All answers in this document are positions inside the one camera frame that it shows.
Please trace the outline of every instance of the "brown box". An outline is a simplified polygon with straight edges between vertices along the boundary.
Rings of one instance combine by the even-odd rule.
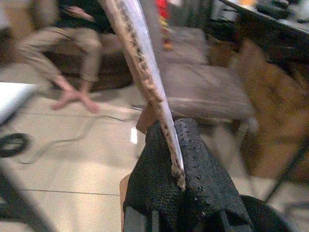
[[[212,36],[208,36],[210,49],[209,61],[212,66],[227,67],[231,58],[236,54],[235,45],[229,42],[220,41]]]
[[[247,134],[241,146],[252,175],[278,177],[302,139],[309,136],[309,85],[295,67],[293,79],[280,67],[268,64],[254,43],[245,41],[241,49],[238,71],[260,127],[256,136]],[[308,176],[309,158],[299,165],[294,178],[304,180]]]

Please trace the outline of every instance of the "hand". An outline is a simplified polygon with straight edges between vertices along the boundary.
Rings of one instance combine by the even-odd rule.
[[[91,22],[95,21],[91,15],[88,15],[82,8],[79,8],[77,6],[70,6],[66,10],[71,16],[75,18],[84,18]]]

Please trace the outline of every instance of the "red object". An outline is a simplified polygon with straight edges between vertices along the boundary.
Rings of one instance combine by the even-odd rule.
[[[167,0],[156,0],[156,4],[159,8],[159,14],[164,17],[165,19],[169,18],[168,13],[168,2]]]

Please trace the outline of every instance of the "black cable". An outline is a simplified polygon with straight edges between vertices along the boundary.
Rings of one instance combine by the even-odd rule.
[[[0,157],[12,157],[23,150],[29,145],[29,138],[23,133],[14,133],[5,135],[0,138]]]
[[[237,12],[237,13],[238,13],[238,10],[233,10],[233,9],[223,9],[223,11],[227,11],[227,12]]]
[[[108,115],[100,115],[100,116],[97,116],[97,117],[94,117],[92,118],[92,120],[90,120],[87,125],[84,127],[84,130],[81,132],[80,135],[78,135],[77,137],[75,138],[72,138],[72,139],[64,139],[64,140],[54,140],[54,141],[50,141],[49,143],[45,144],[43,147],[41,147],[36,153],[35,155],[28,161],[22,161],[21,159],[19,159],[19,162],[18,163],[21,163],[21,164],[34,164],[35,162],[37,162],[39,160],[39,158],[41,158],[48,149],[50,149],[53,145],[55,144],[58,144],[58,143],[65,143],[65,142],[75,142],[75,141],[78,141],[78,140],[81,140],[83,138],[86,137],[86,135],[90,132],[91,128],[93,127],[93,125],[95,124],[95,122],[100,119],[100,118],[103,118],[103,117],[108,117],[108,118],[111,118],[111,119],[115,119],[115,120],[118,120],[118,121],[121,121],[121,122],[127,122],[128,120],[123,120],[123,119],[120,119],[120,118],[116,118],[116,117],[113,117],[113,116],[108,116]]]
[[[298,22],[298,23],[309,23],[309,18],[306,18],[306,19],[298,19],[297,22]]]

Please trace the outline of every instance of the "black shirt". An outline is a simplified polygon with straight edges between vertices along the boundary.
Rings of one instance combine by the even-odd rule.
[[[88,15],[91,15],[95,22],[90,22],[83,18],[75,18],[67,13],[64,9],[70,6],[82,8]],[[107,16],[97,0],[58,0],[60,11],[60,20],[55,26],[59,28],[90,28],[98,33],[111,31],[111,25]]]

